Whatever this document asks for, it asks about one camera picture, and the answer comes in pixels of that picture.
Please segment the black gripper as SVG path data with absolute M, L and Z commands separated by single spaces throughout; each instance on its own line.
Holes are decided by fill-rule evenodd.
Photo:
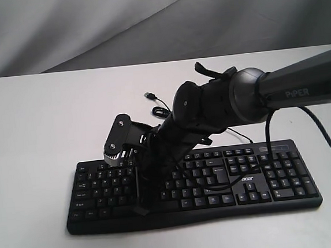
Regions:
M 201 131 L 182 129 L 174 123 L 153 127 L 146 140 L 147 150 L 135 153 L 134 157 L 136 199 L 133 212 L 148 215 L 148 207 L 158 198 L 165 180 L 196 145 L 210 145 L 209 136 Z

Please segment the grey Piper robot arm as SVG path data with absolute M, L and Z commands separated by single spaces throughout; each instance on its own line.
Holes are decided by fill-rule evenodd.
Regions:
M 136 133 L 130 135 L 128 144 L 136 152 L 140 175 L 140 194 L 133 211 L 139 215 L 151 212 L 161 183 L 187 153 L 207 143 L 212 134 L 232 126 L 269 125 L 279 109 L 305 110 L 331 103 L 331 50 L 274 72 L 231 67 L 219 73 L 200 63 L 195 70 L 209 81 L 201 86 L 182 84 L 162 124 L 132 124 Z

